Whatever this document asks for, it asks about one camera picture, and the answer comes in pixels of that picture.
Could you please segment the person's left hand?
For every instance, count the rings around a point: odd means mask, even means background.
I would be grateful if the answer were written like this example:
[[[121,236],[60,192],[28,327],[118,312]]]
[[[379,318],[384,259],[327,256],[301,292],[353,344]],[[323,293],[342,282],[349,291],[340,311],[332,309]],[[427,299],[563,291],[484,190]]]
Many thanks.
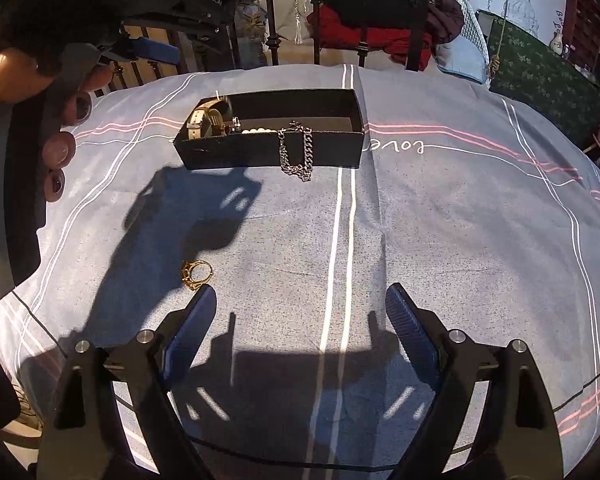
[[[95,66],[76,92],[52,108],[52,126],[42,130],[46,94],[54,78],[43,75],[35,59],[18,49],[0,53],[0,106],[11,106],[15,121],[32,134],[38,159],[45,167],[43,191],[49,203],[57,202],[64,192],[64,168],[76,154],[76,139],[65,128],[86,121],[92,108],[91,94],[108,86],[111,78],[108,66]]]

